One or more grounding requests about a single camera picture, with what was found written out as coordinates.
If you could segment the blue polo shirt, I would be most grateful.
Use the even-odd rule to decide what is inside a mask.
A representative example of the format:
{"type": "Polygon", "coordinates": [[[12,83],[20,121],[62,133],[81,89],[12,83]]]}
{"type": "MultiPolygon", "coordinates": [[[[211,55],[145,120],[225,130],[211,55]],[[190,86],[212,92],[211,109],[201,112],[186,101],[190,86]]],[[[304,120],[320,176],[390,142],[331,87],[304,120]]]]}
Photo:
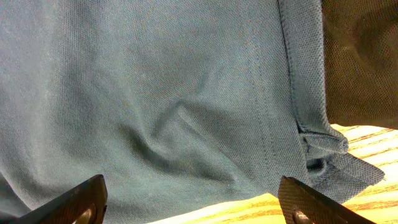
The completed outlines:
{"type": "Polygon", "coordinates": [[[96,174],[106,223],[384,177],[327,120],[320,1],[2,1],[1,221],[96,174]]]}

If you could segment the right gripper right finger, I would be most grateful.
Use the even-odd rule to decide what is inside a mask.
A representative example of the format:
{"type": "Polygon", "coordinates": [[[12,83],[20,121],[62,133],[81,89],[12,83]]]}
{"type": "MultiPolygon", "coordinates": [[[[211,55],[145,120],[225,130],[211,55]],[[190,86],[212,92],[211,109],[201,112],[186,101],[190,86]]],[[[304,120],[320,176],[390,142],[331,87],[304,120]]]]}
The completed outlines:
{"type": "Polygon", "coordinates": [[[278,199],[287,224],[375,224],[293,177],[281,178],[278,199]]]}

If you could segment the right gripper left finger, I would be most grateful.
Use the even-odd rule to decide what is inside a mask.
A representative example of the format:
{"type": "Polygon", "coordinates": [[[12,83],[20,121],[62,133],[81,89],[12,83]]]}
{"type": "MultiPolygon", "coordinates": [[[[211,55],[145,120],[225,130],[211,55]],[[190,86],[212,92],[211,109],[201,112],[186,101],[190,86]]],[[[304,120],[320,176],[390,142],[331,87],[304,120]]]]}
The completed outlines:
{"type": "Polygon", "coordinates": [[[102,224],[107,199],[104,176],[94,175],[9,224],[102,224]]]}

